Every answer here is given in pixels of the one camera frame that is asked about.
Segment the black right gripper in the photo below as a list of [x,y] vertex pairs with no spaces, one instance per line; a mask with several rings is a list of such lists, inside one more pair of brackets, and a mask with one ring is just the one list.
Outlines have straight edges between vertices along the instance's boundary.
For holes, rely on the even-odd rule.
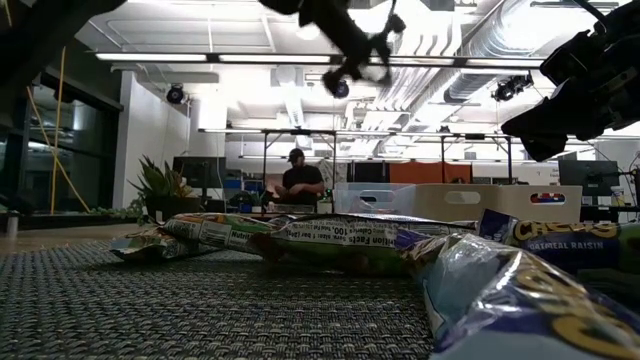
[[588,141],[640,121],[640,32],[607,40],[580,32],[540,72],[555,85],[552,96],[502,125],[536,161],[562,152],[571,137]]

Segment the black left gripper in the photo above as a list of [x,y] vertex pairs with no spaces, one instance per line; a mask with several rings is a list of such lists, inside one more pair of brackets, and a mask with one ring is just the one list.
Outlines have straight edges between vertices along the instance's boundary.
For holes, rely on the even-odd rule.
[[[339,50],[369,50],[368,36],[349,16],[347,6],[341,5],[338,0],[259,0],[259,3],[281,15],[297,14],[300,27],[313,23]],[[387,33],[375,34],[370,43],[381,64],[380,69],[372,73],[372,80],[379,85],[390,85],[391,50],[387,46]],[[360,66],[367,62],[367,53],[346,56],[336,70],[329,70],[323,74],[323,82],[339,82],[345,76],[351,77],[354,81],[362,80],[364,75]]]

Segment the green chewy granola bar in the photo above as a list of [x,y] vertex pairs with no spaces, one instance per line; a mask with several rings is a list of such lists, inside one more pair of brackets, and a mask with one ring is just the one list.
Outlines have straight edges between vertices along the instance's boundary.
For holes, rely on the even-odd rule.
[[131,263],[159,263],[217,251],[219,248],[173,236],[160,227],[116,237],[109,247],[110,253]]

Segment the dark computer monitor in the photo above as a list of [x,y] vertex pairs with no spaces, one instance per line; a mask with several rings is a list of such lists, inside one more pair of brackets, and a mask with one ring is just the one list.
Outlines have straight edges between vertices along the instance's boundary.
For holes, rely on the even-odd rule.
[[172,169],[186,179],[192,188],[222,188],[225,178],[225,157],[176,156]]
[[583,196],[611,196],[620,185],[615,161],[560,160],[558,167],[560,184],[581,186]]

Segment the white plastic bin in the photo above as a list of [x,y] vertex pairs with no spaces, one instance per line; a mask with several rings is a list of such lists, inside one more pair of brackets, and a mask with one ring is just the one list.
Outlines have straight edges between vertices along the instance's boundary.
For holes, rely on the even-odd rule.
[[495,210],[520,220],[577,223],[581,206],[581,186],[505,185]]

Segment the orange partition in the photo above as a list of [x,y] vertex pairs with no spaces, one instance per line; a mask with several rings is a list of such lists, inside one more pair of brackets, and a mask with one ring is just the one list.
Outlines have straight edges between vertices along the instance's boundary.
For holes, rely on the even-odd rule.
[[429,184],[429,183],[470,183],[472,166],[447,162],[405,162],[389,165],[392,183]]

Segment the clear plastic bin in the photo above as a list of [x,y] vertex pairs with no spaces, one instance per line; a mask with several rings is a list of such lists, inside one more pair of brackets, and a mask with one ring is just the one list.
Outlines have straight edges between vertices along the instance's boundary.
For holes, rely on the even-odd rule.
[[356,197],[371,203],[373,214],[411,215],[416,186],[403,183],[337,183],[333,191],[334,210],[349,213],[349,205]]
[[485,209],[497,209],[501,187],[485,184],[419,184],[410,216],[436,221],[479,220]]

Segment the dark blue oatmeal raisin bar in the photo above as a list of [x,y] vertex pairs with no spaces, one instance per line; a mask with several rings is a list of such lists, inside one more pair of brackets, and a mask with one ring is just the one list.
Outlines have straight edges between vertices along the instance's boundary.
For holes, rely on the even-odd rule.
[[536,255],[455,234],[401,256],[424,297],[430,360],[640,360],[640,316]]
[[487,209],[478,233],[530,252],[569,273],[613,269],[640,274],[638,223],[541,222]]

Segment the person with cap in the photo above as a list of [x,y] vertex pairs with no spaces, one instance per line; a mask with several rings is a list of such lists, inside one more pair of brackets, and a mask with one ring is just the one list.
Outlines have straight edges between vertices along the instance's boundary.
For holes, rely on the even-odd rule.
[[275,187],[278,203],[291,205],[317,204],[319,195],[325,190],[321,171],[305,162],[305,155],[299,148],[289,152],[291,168],[283,174],[282,184]]

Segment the middle clear plastic bin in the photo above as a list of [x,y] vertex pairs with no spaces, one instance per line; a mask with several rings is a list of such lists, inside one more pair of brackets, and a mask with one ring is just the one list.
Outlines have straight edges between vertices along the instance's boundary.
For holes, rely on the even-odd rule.
[[501,187],[485,184],[419,184],[410,216],[436,221],[479,220],[485,209],[497,209]]

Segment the overhead light bar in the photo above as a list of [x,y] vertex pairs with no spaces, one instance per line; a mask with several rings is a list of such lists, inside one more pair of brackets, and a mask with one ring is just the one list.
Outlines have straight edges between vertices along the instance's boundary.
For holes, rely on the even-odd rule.
[[[229,65],[313,65],[342,64],[346,57],[337,54],[280,54],[280,53],[145,53],[99,52],[95,56],[111,63],[166,63],[166,64],[229,64]],[[468,68],[529,70],[537,69],[544,58],[489,58],[460,56],[399,56],[392,55],[392,67]]]

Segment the potted succulent plant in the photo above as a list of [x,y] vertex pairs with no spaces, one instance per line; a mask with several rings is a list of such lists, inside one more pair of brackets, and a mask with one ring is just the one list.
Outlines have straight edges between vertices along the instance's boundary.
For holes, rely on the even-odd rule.
[[181,172],[173,170],[167,162],[159,167],[146,155],[139,163],[141,172],[136,181],[129,183],[140,195],[149,217],[156,219],[160,213],[161,220],[166,221],[178,214],[201,210],[201,200],[193,194]]

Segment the grey woven placemat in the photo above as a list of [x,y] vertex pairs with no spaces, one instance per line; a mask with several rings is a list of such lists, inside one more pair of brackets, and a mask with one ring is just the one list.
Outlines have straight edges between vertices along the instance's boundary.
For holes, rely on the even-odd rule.
[[428,360],[408,277],[230,251],[130,264],[104,243],[0,255],[0,360]]

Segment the black background table frame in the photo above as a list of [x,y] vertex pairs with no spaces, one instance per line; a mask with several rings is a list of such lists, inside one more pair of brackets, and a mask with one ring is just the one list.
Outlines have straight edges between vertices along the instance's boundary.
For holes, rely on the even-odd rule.
[[488,144],[492,143],[497,148],[501,149],[507,155],[506,166],[507,166],[507,178],[508,183],[513,182],[513,151],[512,145],[513,141],[509,135],[504,134],[484,134],[484,133],[439,133],[438,137],[440,138],[440,157],[443,163],[446,162],[446,144],[458,144],[459,142],[472,142],[473,144]]
[[[267,168],[267,157],[269,154],[269,148],[271,147],[273,142],[276,142],[277,138],[281,137],[282,135],[289,135],[289,136],[293,136],[293,137],[298,137],[301,136],[303,138],[305,138],[306,140],[310,140],[313,138],[319,138],[323,141],[325,141],[329,147],[329,149],[332,151],[332,155],[330,157],[330,159],[333,161],[333,168],[332,168],[332,179],[335,179],[335,175],[336,175],[336,149],[337,149],[337,133],[333,130],[311,130],[311,129],[302,129],[302,128],[292,128],[292,129],[267,129],[267,130],[262,130],[263,133],[263,146],[262,146],[262,170],[263,170],[263,174],[266,174],[266,168]],[[307,155],[305,153],[305,150],[298,146],[295,145],[292,149],[294,148],[299,148],[303,151],[304,155],[305,155],[305,162],[307,164],[309,164],[307,162]],[[284,160],[289,164],[289,168],[291,168],[291,164],[288,162],[288,156],[289,156],[289,152],[287,153],[287,155],[285,156]],[[325,191],[327,190],[326,187],[326,182],[324,180],[324,186],[325,186],[325,190],[322,194],[325,193]]]

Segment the silver ceiling duct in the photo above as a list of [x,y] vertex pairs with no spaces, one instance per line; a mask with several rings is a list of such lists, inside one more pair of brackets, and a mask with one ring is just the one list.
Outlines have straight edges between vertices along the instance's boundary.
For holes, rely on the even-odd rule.
[[[542,8],[532,7],[536,0],[504,0],[498,9],[462,47],[467,57],[529,57],[554,37],[543,29]],[[460,71],[445,90],[447,102],[462,103],[495,79],[495,74],[471,74]]]

